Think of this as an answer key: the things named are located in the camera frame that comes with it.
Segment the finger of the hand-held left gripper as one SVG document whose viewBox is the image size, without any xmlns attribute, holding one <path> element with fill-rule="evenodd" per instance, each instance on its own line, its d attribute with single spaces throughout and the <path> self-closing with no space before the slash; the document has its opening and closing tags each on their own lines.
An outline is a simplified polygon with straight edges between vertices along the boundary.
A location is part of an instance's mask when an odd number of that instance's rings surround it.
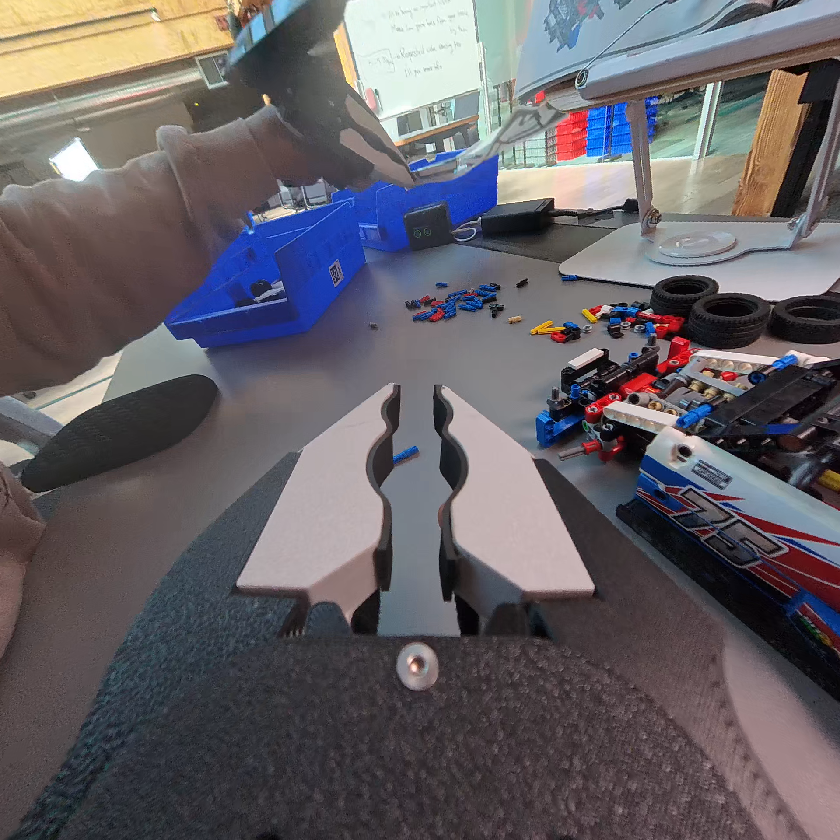
<svg viewBox="0 0 840 840">
<path fill-rule="evenodd" d="M 518 105 L 502 125 L 485 140 L 463 150 L 458 156 L 458 172 L 468 172 L 516 145 L 545 133 L 566 118 L 566 111 L 553 105 Z"/>
<path fill-rule="evenodd" d="M 375 180 L 413 188 L 413 173 L 403 154 L 357 90 L 345 90 L 343 108 L 342 146 L 371 164 Z"/>
</svg>

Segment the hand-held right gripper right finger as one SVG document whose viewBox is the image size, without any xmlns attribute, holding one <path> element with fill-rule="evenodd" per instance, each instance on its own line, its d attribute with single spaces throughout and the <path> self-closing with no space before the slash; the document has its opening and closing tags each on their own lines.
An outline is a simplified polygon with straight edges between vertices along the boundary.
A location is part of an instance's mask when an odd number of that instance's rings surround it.
<svg viewBox="0 0 840 840">
<path fill-rule="evenodd" d="M 446 385 L 434 387 L 434 427 L 450 488 L 438 511 L 439 578 L 458 623 L 481 624 L 501 606 L 593 597 L 547 484 L 557 470 Z"/>
</svg>

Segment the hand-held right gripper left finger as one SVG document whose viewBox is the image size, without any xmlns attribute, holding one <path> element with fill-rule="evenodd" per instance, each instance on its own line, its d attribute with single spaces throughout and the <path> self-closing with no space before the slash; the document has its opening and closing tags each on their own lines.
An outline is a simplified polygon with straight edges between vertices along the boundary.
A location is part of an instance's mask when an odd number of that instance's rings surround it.
<svg viewBox="0 0 840 840">
<path fill-rule="evenodd" d="M 382 491 L 393 469 L 401 388 L 385 385 L 299 452 L 236 589 L 332 603 L 351 623 L 389 590 L 392 508 Z"/>
</svg>

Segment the person's left forearm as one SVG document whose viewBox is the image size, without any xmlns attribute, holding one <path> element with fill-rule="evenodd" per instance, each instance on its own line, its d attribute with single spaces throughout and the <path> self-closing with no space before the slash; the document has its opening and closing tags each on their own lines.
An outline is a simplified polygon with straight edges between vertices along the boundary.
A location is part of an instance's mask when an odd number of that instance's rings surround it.
<svg viewBox="0 0 840 840">
<path fill-rule="evenodd" d="M 273 108 L 156 139 L 157 151 L 82 182 L 3 190 L 3 396 L 67 383 L 154 330 L 278 181 L 319 178 Z"/>
</svg>

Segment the black desk mat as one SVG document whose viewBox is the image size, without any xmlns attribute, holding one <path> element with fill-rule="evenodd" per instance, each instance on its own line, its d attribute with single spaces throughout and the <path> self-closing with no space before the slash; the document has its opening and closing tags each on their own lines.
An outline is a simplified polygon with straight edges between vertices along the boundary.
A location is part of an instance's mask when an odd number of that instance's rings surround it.
<svg viewBox="0 0 840 840">
<path fill-rule="evenodd" d="M 593 224 L 552 223 L 535 232 L 495 238 L 477 236 L 460 244 L 560 264 L 624 226 L 625 222 L 617 218 L 596 219 Z"/>
</svg>

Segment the grey desk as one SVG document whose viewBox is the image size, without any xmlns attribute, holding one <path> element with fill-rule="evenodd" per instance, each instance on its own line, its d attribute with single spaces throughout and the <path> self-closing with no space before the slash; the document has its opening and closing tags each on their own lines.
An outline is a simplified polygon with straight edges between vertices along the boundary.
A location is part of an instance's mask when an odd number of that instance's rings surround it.
<svg viewBox="0 0 840 840">
<path fill-rule="evenodd" d="M 495 319 L 404 307 L 491 282 Z M 180 444 L 38 499 L 2 661 L 2 838 L 838 838 L 838 703 L 615 526 L 624 464 L 536 457 L 595 595 L 531 607 L 542 637 L 453 637 L 434 387 L 534 450 L 581 346 L 528 328 L 594 291 L 449 246 L 375 256 L 295 338 L 130 346 L 110 396 L 188 374 L 219 396 Z M 299 452 L 392 382 L 394 448 L 420 452 L 382 487 L 379 633 L 293 637 L 306 607 L 235 578 Z"/>
</svg>

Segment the rack of red blue bins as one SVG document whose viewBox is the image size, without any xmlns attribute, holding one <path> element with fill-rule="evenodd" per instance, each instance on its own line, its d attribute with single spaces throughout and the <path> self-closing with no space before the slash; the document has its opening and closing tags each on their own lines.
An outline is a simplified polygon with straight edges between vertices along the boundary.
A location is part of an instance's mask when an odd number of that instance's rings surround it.
<svg viewBox="0 0 840 840">
<path fill-rule="evenodd" d="M 537 138 L 537 149 L 549 165 L 581 157 L 612 159 L 632 151 L 624 103 L 563 115 Z"/>
</svg>

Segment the black power adapter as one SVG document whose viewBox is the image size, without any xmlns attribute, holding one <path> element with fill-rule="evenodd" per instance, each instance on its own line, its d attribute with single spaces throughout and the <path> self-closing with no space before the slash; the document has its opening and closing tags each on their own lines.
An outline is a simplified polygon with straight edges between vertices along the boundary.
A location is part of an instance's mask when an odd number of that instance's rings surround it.
<svg viewBox="0 0 840 840">
<path fill-rule="evenodd" d="M 500 203 L 479 218 L 483 238 L 537 233 L 553 224 L 554 198 Z"/>
</svg>

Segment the black box with green lights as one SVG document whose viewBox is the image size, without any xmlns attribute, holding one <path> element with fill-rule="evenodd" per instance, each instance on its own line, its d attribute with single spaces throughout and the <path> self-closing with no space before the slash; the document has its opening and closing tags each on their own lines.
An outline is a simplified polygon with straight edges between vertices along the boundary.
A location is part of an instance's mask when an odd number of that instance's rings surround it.
<svg viewBox="0 0 840 840">
<path fill-rule="evenodd" d="M 407 246 L 412 251 L 437 248 L 455 242 L 446 202 L 416 207 L 404 213 Z"/>
</svg>

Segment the whiteboard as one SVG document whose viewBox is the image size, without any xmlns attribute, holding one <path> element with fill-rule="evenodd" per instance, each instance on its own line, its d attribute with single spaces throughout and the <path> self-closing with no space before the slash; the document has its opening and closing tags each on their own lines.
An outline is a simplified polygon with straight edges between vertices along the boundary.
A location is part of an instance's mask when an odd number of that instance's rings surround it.
<svg viewBox="0 0 840 840">
<path fill-rule="evenodd" d="M 350 1 L 343 22 L 382 119 L 481 86 L 472 1 Z"/>
</svg>

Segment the blue divided storage bin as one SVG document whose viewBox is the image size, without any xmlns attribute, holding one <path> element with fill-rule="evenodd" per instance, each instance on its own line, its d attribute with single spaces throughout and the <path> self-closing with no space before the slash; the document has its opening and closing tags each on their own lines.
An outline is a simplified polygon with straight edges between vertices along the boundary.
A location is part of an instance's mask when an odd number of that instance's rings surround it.
<svg viewBox="0 0 840 840">
<path fill-rule="evenodd" d="M 164 325 L 204 349 L 305 333 L 364 265 L 349 201 L 245 227 Z"/>
</svg>

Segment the pile of small blue pins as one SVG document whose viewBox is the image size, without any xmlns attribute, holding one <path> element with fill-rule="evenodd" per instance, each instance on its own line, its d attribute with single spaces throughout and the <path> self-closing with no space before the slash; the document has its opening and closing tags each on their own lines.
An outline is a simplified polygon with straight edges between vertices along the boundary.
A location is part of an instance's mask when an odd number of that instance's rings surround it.
<svg viewBox="0 0 840 840">
<path fill-rule="evenodd" d="M 486 312 L 496 319 L 505 309 L 499 301 L 503 286 L 496 282 L 481 283 L 474 287 L 451 290 L 443 297 L 426 295 L 406 299 L 404 307 L 411 313 L 413 322 L 439 323 L 455 319 L 461 312 Z"/>
</svg>

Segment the pile of mixed coloured pieces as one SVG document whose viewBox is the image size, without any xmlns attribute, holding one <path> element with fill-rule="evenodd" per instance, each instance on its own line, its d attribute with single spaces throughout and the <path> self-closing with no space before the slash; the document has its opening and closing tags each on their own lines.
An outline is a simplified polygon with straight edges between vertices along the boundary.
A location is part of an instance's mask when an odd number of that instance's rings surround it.
<svg viewBox="0 0 840 840">
<path fill-rule="evenodd" d="M 629 306 L 605 304 L 583 308 L 581 318 L 582 323 L 549 320 L 532 328 L 529 333 L 566 344 L 581 340 L 585 334 L 593 333 L 602 325 L 607 337 L 614 340 L 623 338 L 626 333 L 638 333 L 648 341 L 657 342 L 678 337 L 687 321 L 685 314 L 638 302 Z"/>
</svg>

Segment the white book stand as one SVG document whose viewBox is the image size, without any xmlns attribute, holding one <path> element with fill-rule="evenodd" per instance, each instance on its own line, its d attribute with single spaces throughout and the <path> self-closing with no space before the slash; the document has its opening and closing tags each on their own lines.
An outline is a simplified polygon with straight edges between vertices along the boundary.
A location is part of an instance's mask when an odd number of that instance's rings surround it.
<svg viewBox="0 0 840 840">
<path fill-rule="evenodd" d="M 661 219 L 653 196 L 644 100 L 672 91 L 832 60 L 838 63 L 838 2 L 794 2 L 741 23 L 621 56 L 596 57 L 578 75 L 545 92 L 559 110 L 625 103 L 631 126 L 640 242 L 630 245 L 634 264 L 662 272 L 701 273 L 734 264 L 720 279 L 760 268 L 804 267 L 827 279 L 827 257 L 838 256 L 838 234 L 819 233 L 827 184 L 838 160 L 838 83 L 815 162 L 806 209 L 786 222 L 673 223 Z"/>
</svg>

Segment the toy race car model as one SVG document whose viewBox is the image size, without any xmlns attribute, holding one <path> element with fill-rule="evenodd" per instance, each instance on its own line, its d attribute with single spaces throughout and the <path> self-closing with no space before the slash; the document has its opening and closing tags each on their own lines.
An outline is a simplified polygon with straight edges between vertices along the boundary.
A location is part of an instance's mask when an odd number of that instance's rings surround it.
<svg viewBox="0 0 840 840">
<path fill-rule="evenodd" d="M 816 656 L 838 668 L 838 360 L 670 342 L 612 360 L 573 358 L 537 415 L 559 459 L 638 458 L 622 510 L 658 551 L 694 554 L 769 598 Z"/>
</svg>

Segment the black rubber tire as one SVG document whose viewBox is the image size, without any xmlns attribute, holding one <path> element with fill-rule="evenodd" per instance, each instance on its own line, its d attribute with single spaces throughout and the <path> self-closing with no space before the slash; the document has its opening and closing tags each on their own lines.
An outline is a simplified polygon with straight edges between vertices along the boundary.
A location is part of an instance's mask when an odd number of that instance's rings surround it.
<svg viewBox="0 0 840 840">
<path fill-rule="evenodd" d="M 750 346 L 763 335 L 772 305 L 753 295 L 718 293 L 695 302 L 685 325 L 692 342 L 713 350 Z"/>
<path fill-rule="evenodd" d="M 670 276 L 662 279 L 651 290 L 649 308 L 660 316 L 686 319 L 696 302 L 718 292 L 718 283 L 707 276 Z"/>
<path fill-rule="evenodd" d="M 770 335 L 780 340 L 805 344 L 839 341 L 839 295 L 792 297 L 779 301 L 767 325 Z"/>
</svg>

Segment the person's beige sweatshirt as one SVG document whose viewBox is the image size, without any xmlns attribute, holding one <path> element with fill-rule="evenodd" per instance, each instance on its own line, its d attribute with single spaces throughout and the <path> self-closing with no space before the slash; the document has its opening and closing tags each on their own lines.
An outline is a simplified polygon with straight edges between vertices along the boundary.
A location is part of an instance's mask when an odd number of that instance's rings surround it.
<svg viewBox="0 0 840 840">
<path fill-rule="evenodd" d="M 31 494 L 1 465 L 1 656 L 14 634 L 25 576 L 45 527 Z"/>
</svg>

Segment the wooden post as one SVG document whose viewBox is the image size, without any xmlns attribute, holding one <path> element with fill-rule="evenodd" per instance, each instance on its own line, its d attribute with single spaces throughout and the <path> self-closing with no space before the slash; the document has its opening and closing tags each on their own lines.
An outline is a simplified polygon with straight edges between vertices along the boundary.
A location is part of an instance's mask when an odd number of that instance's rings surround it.
<svg viewBox="0 0 840 840">
<path fill-rule="evenodd" d="M 800 103 L 805 80 L 806 72 L 771 72 L 732 216 L 771 214 L 809 109 Z"/>
</svg>

